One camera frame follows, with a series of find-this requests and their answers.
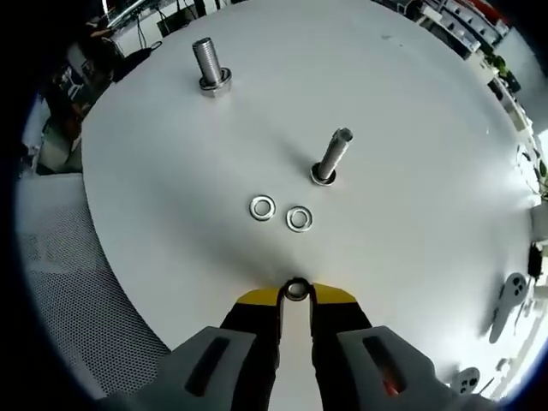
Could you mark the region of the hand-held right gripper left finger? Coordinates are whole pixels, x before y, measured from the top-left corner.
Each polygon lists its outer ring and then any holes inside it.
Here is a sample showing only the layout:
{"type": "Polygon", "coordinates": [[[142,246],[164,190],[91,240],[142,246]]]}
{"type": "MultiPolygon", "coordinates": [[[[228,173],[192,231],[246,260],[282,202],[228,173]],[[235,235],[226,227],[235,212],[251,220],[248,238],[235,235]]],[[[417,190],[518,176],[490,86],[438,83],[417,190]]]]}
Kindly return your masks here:
{"type": "Polygon", "coordinates": [[[207,326],[160,361],[157,377],[103,410],[266,410],[279,365],[280,289],[237,299],[218,327],[207,326]]]}

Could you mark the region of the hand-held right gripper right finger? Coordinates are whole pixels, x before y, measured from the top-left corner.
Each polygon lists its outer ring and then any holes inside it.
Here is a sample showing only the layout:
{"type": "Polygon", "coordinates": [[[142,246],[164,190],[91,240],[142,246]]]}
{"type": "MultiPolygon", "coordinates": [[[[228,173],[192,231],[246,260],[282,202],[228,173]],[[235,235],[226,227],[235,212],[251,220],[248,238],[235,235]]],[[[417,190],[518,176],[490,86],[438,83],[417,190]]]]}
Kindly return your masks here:
{"type": "Polygon", "coordinates": [[[484,410],[486,399],[442,383],[432,361],[348,292],[311,288],[313,366],[325,410],[484,410]]]}

